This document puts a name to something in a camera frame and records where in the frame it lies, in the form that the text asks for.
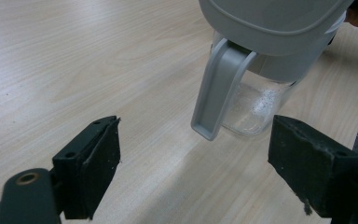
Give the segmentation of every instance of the wood grain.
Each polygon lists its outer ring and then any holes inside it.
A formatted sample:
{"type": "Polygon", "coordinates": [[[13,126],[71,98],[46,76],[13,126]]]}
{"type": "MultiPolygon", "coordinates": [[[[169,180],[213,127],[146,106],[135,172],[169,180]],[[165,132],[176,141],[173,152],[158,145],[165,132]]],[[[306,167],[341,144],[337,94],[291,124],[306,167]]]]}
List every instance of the wood grain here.
{"type": "MultiPolygon", "coordinates": [[[[212,143],[191,130],[212,32],[198,1],[0,0],[0,196],[118,115],[122,163],[93,223],[329,223],[267,163],[270,129],[212,143]]],[[[339,29],[280,113],[352,147],[358,29],[339,29]]]]}

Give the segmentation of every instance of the clear glass jar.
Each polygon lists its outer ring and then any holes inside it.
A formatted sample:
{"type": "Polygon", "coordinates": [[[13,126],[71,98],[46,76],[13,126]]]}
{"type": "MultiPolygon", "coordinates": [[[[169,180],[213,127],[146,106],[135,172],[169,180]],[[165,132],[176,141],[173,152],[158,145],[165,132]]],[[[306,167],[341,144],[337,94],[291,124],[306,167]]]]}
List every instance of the clear glass jar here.
{"type": "Polygon", "coordinates": [[[236,89],[223,126],[245,135],[255,135],[268,127],[295,82],[277,82],[246,71],[236,89]]]}

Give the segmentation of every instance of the pitcher handle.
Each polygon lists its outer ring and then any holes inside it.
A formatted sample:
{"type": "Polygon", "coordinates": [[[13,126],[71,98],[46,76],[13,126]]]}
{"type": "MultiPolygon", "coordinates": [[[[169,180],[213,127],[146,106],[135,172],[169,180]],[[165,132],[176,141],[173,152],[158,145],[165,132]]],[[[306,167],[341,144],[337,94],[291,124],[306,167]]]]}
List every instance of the pitcher handle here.
{"type": "Polygon", "coordinates": [[[214,140],[232,95],[256,53],[223,38],[205,68],[191,127],[207,140],[214,140]]]}

